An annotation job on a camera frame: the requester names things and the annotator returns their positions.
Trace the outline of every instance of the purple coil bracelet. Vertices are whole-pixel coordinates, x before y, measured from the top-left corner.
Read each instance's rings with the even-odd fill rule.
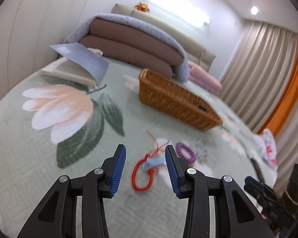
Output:
[[[188,152],[188,154],[190,155],[190,157],[187,157],[185,154],[182,153],[182,149],[184,149],[186,152]],[[184,160],[186,160],[189,164],[192,164],[196,161],[196,155],[194,154],[194,152],[192,151],[192,149],[190,149],[186,144],[182,143],[182,142],[178,142],[175,145],[175,151],[178,155],[178,157],[183,158]]]

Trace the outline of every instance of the headboard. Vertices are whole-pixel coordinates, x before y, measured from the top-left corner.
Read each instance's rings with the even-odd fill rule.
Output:
[[[137,18],[139,20],[146,21],[162,30],[167,32],[169,35],[174,37],[176,41],[179,42],[180,45],[184,48],[184,50],[188,53],[188,59],[194,61],[195,63],[200,64],[201,66],[208,71],[210,66],[215,58],[215,55],[207,50],[203,45],[201,45],[198,41],[191,38],[190,36],[184,34],[180,30],[176,29],[172,25],[150,15],[147,12],[138,11],[130,6],[118,4],[113,7],[111,13],[122,14]]]

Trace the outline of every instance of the bright light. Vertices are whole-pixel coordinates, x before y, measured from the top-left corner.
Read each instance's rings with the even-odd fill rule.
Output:
[[[180,17],[196,28],[210,24],[210,18],[198,7],[186,0],[151,0],[160,8]]]
[[[250,10],[252,14],[256,15],[258,13],[257,7],[253,6],[253,8]]]

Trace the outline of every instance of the wicker basket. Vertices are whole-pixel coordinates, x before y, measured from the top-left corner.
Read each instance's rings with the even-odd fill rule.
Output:
[[[222,125],[221,118],[202,98],[149,69],[139,74],[141,102],[198,129]]]

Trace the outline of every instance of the white label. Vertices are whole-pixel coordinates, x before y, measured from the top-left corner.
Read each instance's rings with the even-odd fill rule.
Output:
[[[59,48],[57,48],[57,50],[65,55],[72,52],[71,50],[67,49],[66,47],[59,47]]]

